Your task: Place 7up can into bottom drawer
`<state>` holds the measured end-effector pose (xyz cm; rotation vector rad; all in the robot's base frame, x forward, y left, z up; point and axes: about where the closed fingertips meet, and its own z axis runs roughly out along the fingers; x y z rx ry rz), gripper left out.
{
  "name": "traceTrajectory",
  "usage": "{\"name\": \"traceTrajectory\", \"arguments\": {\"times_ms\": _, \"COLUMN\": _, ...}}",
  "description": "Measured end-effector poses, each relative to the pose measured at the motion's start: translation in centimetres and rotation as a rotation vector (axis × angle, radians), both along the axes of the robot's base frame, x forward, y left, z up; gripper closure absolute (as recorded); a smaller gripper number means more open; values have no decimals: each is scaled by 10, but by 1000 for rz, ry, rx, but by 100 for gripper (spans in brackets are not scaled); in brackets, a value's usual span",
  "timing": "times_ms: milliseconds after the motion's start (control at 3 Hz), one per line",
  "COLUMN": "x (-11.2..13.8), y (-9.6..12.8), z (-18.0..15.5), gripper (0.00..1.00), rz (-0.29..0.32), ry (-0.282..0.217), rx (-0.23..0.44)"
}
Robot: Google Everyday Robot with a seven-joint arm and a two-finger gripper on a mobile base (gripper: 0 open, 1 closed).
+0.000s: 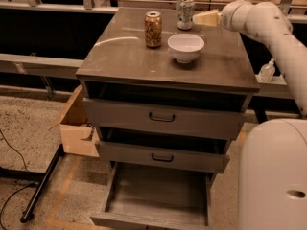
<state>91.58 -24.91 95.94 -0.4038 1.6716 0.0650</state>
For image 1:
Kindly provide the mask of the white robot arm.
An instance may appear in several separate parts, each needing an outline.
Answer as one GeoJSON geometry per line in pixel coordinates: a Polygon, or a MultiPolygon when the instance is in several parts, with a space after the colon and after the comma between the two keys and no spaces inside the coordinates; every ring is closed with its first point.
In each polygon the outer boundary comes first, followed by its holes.
{"type": "Polygon", "coordinates": [[[238,167],[238,230],[307,230],[307,48],[274,3],[235,1],[193,22],[239,32],[268,49],[295,101],[298,118],[256,126],[238,167]]]}

